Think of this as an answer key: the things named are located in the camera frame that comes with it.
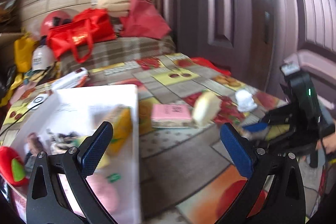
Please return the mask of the person's right hand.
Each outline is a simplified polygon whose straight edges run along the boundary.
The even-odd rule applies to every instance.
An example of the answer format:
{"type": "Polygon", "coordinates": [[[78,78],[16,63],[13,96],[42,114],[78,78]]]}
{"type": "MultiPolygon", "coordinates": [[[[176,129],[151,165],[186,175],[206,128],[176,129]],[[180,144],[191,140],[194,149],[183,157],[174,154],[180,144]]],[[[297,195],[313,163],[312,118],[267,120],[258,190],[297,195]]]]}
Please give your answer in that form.
{"type": "Polygon", "coordinates": [[[322,139],[322,142],[318,141],[316,145],[316,150],[325,149],[326,154],[335,152],[336,150],[336,133],[328,135],[322,139]]]}

